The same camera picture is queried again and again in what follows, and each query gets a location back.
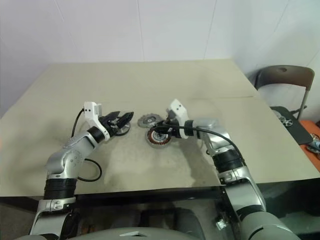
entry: screw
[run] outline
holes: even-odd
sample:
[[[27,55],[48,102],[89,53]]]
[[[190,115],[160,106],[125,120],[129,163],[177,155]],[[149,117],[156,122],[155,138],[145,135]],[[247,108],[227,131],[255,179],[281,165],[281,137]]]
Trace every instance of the screw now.
[[[223,220],[222,218],[217,221],[215,223],[216,227],[218,228],[219,231],[221,231],[222,229],[224,229],[227,226],[227,223],[225,222],[225,220]]]

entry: copper coil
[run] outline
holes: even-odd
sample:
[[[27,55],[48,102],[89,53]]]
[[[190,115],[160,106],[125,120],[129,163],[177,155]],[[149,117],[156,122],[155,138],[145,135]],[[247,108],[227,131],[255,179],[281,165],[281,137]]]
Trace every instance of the copper coil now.
[[[146,132],[146,140],[147,142],[152,146],[152,147],[164,147],[165,145],[167,145],[170,140],[171,137],[167,134],[160,134],[161,136],[163,136],[163,138],[161,139],[155,139],[154,134],[158,134],[154,131],[153,128],[150,128],[147,132]]]

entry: orange object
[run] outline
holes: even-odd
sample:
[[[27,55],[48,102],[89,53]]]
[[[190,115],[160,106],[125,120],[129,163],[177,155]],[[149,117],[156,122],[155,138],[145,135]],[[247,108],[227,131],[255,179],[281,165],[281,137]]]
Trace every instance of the orange object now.
[[[301,125],[308,131],[310,134],[316,134],[320,137],[320,128],[313,122],[309,120],[300,121]],[[320,159],[317,158],[316,154],[307,150],[307,145],[300,145],[300,148],[304,151],[307,157],[310,159],[312,164],[320,172]]]

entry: chair leg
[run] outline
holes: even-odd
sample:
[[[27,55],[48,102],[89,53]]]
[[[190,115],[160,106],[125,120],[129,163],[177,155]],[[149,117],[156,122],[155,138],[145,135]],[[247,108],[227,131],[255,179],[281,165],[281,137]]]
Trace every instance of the chair leg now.
[[[308,98],[308,94],[309,94],[309,90],[305,90],[304,95],[303,95],[303,99],[302,99],[302,103],[301,103],[301,106],[300,106],[299,114],[298,114],[298,117],[296,118],[298,120],[300,120],[302,112],[303,112],[303,110],[305,108],[306,101],[307,101],[307,98]]]

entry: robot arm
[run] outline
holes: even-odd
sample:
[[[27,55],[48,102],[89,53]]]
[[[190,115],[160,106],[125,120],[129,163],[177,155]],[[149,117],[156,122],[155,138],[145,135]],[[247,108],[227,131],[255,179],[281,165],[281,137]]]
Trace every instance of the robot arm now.
[[[266,212],[265,200],[241,153],[216,118],[189,120],[186,108],[178,100],[172,102],[167,113],[167,119],[158,123],[154,131],[182,139],[196,136],[204,141],[222,185],[222,198],[240,224],[243,240],[299,239],[276,216]]]
[[[62,238],[64,228],[67,228],[66,222],[74,218],[74,193],[85,158],[101,143],[113,136],[123,135],[123,129],[129,130],[134,115],[133,112],[121,114],[115,111],[102,116],[101,105],[95,102],[85,102],[83,112],[90,129],[70,138],[46,163],[48,174],[44,197],[39,201],[31,235],[50,234],[53,238]]]

